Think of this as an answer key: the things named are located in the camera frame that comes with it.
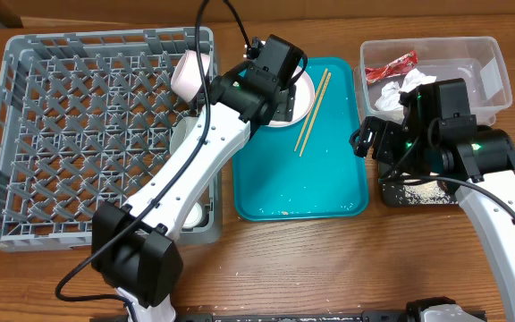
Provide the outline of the large pink round plate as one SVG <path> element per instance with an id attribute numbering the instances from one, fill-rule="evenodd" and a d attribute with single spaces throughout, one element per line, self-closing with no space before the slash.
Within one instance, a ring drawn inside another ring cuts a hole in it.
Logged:
<path id="1" fill-rule="evenodd" d="M 315 85 L 311 78 L 309 77 L 307 72 L 301 74 L 297 82 L 295 83 L 297 86 L 296 95 L 295 95 L 295 103 L 293 108 L 293 117 L 292 120 L 288 123 L 286 122 L 272 122 L 268 124 L 268 127 L 272 128 L 281 128 L 293 125 L 307 116 L 309 109 L 311 108 L 314 96 L 315 96 Z"/>

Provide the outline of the white napkin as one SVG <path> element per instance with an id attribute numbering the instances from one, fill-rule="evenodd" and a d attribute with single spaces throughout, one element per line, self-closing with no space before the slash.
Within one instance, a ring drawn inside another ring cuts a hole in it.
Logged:
<path id="1" fill-rule="evenodd" d="M 383 86 L 381 97 L 375 102 L 375 108 L 383 112 L 400 110 L 403 108 L 400 103 L 401 93 L 409 93 L 417 86 L 433 83 L 436 79 L 434 75 L 426 75 L 418 69 L 413 69 L 405 75 L 401 85 L 397 81 L 390 81 Z"/>

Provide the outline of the pile of white rice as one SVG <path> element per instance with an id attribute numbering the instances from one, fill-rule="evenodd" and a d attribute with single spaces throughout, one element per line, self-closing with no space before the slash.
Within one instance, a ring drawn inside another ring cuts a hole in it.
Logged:
<path id="1" fill-rule="evenodd" d="M 421 185 L 398 185 L 383 183 L 382 200 L 390 207 L 410 207 L 421 205 L 452 205 L 457 201 L 448 194 L 439 182 Z"/>

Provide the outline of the red snack wrapper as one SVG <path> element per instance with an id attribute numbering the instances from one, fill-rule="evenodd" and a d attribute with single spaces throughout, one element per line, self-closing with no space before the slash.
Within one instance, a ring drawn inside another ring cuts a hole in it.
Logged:
<path id="1" fill-rule="evenodd" d="M 418 54 L 412 50 L 385 66 L 378 68 L 366 67 L 364 72 L 367 84 L 373 84 L 386 78 L 407 74 L 418 64 Z"/>

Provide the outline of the small pink bowl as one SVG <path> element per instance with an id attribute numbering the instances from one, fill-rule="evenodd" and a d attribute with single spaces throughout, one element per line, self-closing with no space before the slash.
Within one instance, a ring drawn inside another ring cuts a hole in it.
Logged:
<path id="1" fill-rule="evenodd" d="M 201 87 L 197 54 L 193 50 L 187 50 L 174 68 L 171 90 L 185 102 L 190 102 Z"/>

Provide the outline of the grey bowl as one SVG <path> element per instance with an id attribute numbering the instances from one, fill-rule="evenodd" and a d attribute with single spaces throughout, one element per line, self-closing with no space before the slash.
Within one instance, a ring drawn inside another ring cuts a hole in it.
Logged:
<path id="1" fill-rule="evenodd" d="M 185 116 L 174 127 L 170 138 L 169 153 L 173 155 L 179 146 L 190 135 L 198 122 L 197 117 Z"/>

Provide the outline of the white cup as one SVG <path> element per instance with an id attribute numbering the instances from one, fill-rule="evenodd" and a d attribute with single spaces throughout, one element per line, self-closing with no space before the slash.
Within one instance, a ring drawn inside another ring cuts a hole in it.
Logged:
<path id="1" fill-rule="evenodd" d="M 199 203 L 195 203 L 189 214 L 186 216 L 182 229 L 186 230 L 197 227 L 204 221 L 204 219 L 204 208 Z"/>

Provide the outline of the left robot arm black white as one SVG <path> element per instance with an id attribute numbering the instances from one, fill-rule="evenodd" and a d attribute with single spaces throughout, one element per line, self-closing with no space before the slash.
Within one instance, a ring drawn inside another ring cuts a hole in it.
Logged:
<path id="1" fill-rule="evenodd" d="M 294 101 L 308 58 L 270 35 L 248 60 L 209 84 L 208 106 L 163 168 L 120 207 L 105 202 L 92 219 L 91 266 L 116 290 L 131 321 L 173 321 L 170 294 L 183 261 L 176 242 L 186 218 L 223 165 Z"/>

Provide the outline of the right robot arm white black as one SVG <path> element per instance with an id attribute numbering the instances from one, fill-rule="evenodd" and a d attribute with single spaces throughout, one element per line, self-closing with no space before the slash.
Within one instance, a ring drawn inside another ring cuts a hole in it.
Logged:
<path id="1" fill-rule="evenodd" d="M 473 224 L 515 321 L 515 145 L 503 130 L 477 123 L 462 79 L 401 93 L 401 123 L 368 116 L 350 137 L 358 157 L 387 164 L 381 183 L 440 182 Z"/>

